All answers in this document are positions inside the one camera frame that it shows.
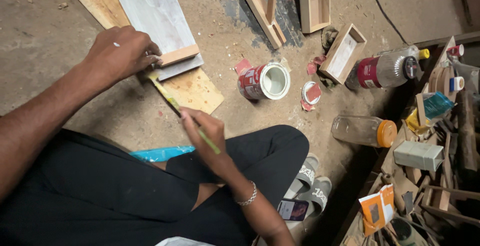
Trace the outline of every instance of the smartphone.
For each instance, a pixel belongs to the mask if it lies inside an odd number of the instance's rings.
[[[308,202],[303,200],[282,199],[277,211],[284,220],[303,221],[307,214]]]

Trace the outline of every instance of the slipper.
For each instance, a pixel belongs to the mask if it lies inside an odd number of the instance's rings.
[[[314,183],[315,170],[318,168],[319,163],[320,161],[318,160],[317,156],[309,152],[301,169],[286,191],[284,198],[293,199],[297,194],[305,193],[310,190]]]
[[[311,189],[308,192],[299,194],[297,196],[296,199],[309,202],[309,210],[307,210],[305,218],[310,214],[313,216],[318,216],[324,211],[325,206],[327,205],[328,195],[331,191],[332,182],[329,178],[321,176],[315,179]]]

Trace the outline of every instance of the concrete floor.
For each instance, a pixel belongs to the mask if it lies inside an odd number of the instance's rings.
[[[65,1],[68,8],[58,10],[57,5]],[[294,126],[305,133],[310,151],[320,158],[318,174],[329,176],[336,184],[357,147],[331,136],[333,118],[337,114],[380,113],[388,90],[352,92],[339,86],[329,91],[322,86],[323,95],[315,105],[316,110],[304,112],[300,106],[301,87],[309,80],[318,81],[316,75],[307,76],[306,65],[322,53],[321,33],[303,35],[294,8],[285,9],[284,26],[290,32],[288,43],[273,51],[265,43],[265,36],[258,32],[258,24],[255,27],[248,22],[248,16],[245,18],[248,9],[241,9],[245,5],[243,0],[178,1],[201,49],[205,60],[202,67],[225,96],[225,102],[213,116],[225,122],[226,137],[276,124]],[[409,42],[468,30],[460,0],[380,1]],[[1,0],[0,13],[0,114],[38,95],[79,63],[103,29],[77,0],[33,0],[33,4],[27,0]],[[367,38],[361,57],[402,45],[375,0],[331,0],[331,18],[337,28],[353,22]],[[224,25],[218,26],[213,19]],[[288,94],[281,100],[258,104],[244,99],[237,89],[236,73],[229,70],[243,56],[252,65],[282,57],[288,59],[292,68]],[[66,127],[110,140],[130,151],[189,144],[177,117],[159,93],[150,84],[141,85],[135,77],[88,103]]]

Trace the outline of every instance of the yellow bottle cap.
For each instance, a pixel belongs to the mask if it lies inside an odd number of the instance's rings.
[[[421,60],[430,58],[430,51],[428,49],[420,50],[418,53],[418,58]]]
[[[389,148],[397,137],[397,126],[393,121],[384,120],[377,129],[377,141],[381,147]]]

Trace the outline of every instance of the bracelet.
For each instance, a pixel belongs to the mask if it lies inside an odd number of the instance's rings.
[[[250,182],[253,184],[253,194],[251,195],[251,198],[247,201],[244,201],[244,202],[238,202],[237,201],[237,204],[240,205],[240,206],[250,205],[250,203],[253,202],[255,197],[257,197],[257,186],[255,185],[255,182],[253,182],[253,181],[250,181]]]

